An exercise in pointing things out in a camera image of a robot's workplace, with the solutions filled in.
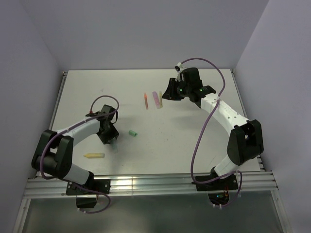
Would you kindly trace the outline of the yellow thin pen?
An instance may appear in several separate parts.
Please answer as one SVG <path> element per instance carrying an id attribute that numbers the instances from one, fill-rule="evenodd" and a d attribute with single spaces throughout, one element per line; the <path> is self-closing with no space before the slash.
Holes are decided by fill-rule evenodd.
<path id="1" fill-rule="evenodd" d="M 159 91 L 159 105 L 160 105 L 160 108 L 163 107 L 163 100 L 162 100 L 162 92 Z"/>

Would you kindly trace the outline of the orange thin pen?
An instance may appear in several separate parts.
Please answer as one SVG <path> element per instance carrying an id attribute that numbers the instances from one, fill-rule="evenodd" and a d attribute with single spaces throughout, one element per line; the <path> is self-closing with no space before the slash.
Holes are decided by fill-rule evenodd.
<path id="1" fill-rule="evenodd" d="M 143 93 L 143 96 L 144 96 L 145 108 L 146 108 L 146 110 L 148 110 L 148 109 L 149 109 L 149 106 L 148 106 L 147 94 L 144 92 L 144 93 Z"/>

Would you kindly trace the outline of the green highlighter pen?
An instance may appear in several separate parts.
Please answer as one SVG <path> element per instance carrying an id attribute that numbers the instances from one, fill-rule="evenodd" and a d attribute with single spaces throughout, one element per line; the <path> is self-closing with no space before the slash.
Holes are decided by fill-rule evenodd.
<path id="1" fill-rule="evenodd" d="M 111 142 L 110 145 L 111 145 L 112 151 L 114 153 L 117 153 L 118 152 L 118 147 L 117 147 L 116 142 Z"/>

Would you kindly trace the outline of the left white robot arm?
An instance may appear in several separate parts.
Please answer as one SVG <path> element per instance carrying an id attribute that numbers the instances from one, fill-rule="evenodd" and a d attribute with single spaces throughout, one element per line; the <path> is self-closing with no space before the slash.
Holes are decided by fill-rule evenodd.
<path id="1" fill-rule="evenodd" d="M 101 111 L 87 114 L 85 119 L 67 129 L 45 130 L 32 158 L 32 168 L 48 174 L 48 179 L 58 178 L 76 183 L 82 193 L 91 193 L 95 187 L 94 174 L 73 163 L 73 149 L 93 134 L 98 136 L 102 144 L 111 144 L 119 137 L 112 121 L 114 118 L 118 118 L 117 109 L 104 105 Z"/>

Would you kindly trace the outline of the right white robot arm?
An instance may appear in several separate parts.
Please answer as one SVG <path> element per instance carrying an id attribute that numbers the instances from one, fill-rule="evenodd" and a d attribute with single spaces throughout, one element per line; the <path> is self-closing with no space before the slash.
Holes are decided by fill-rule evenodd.
<path id="1" fill-rule="evenodd" d="M 180 101 L 184 98 L 209 113 L 208 119 L 215 118 L 229 135 L 227 155 L 212 169 L 211 186 L 221 189 L 227 183 L 226 175 L 236 171 L 245 162 L 264 151 L 262 127 L 257 120 L 240 115 L 223 100 L 211 86 L 203 85 L 197 68 L 186 68 L 176 78 L 170 78 L 163 99 Z"/>

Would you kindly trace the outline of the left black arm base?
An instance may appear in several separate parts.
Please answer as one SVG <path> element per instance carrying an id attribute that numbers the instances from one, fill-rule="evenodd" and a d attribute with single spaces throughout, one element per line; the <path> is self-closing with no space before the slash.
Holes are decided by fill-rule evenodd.
<path id="1" fill-rule="evenodd" d="M 108 195 L 110 192 L 110 187 L 110 179 L 94 179 L 93 181 L 88 182 L 86 185 L 68 182 L 66 195 L 76 197 L 76 207 L 78 211 L 85 214 L 96 214 L 103 212 L 110 206 L 111 198 Z M 107 204 L 102 209 L 94 210 L 99 196 L 106 197 Z"/>

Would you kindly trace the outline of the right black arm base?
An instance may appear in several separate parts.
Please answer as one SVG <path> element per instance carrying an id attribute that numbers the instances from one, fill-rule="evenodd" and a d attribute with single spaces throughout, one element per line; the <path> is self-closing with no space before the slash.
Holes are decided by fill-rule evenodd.
<path id="1" fill-rule="evenodd" d="M 220 178 L 210 183 L 199 184 L 198 182 L 209 181 L 213 178 L 216 178 L 215 174 L 204 175 L 204 176 L 195 176 L 197 182 L 192 181 L 191 184 L 196 186 L 196 191 L 218 191 L 217 193 L 211 193 L 208 195 L 208 198 L 212 204 L 215 205 L 225 205 L 230 201 L 229 191 L 240 192 L 240 183 L 238 183 L 236 175 L 231 174 L 225 178 Z"/>

